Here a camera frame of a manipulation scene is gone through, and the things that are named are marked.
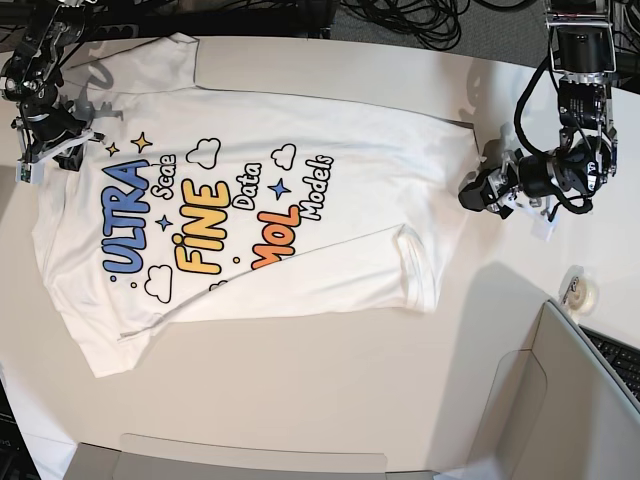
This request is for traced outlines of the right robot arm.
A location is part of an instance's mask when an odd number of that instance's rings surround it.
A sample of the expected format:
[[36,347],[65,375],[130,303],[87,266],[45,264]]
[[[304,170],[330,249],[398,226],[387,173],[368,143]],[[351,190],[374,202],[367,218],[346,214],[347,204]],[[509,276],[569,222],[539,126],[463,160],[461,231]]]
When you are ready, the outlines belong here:
[[91,1],[38,2],[22,39],[2,67],[2,97],[18,110],[11,123],[21,150],[16,165],[18,182],[40,183],[50,161],[64,170],[77,171],[83,161],[83,146],[105,139],[74,115],[72,101],[59,100],[59,89],[64,85],[62,66],[70,58],[65,48],[81,45],[92,6]]

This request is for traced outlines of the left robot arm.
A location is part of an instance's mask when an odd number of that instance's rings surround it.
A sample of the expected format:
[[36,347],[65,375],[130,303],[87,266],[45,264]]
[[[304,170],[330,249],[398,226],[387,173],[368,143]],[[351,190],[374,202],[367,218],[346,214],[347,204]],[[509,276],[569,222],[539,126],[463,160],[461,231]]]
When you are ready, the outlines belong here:
[[[545,23],[548,53],[516,103],[519,149],[500,165],[479,168],[460,189],[469,211],[507,219],[521,211],[547,239],[560,209],[575,215],[593,209],[597,191],[617,171],[617,132],[612,117],[612,80],[617,70],[613,7],[609,1],[549,1]],[[543,151],[526,137],[525,106],[544,74],[556,92],[559,144]]]

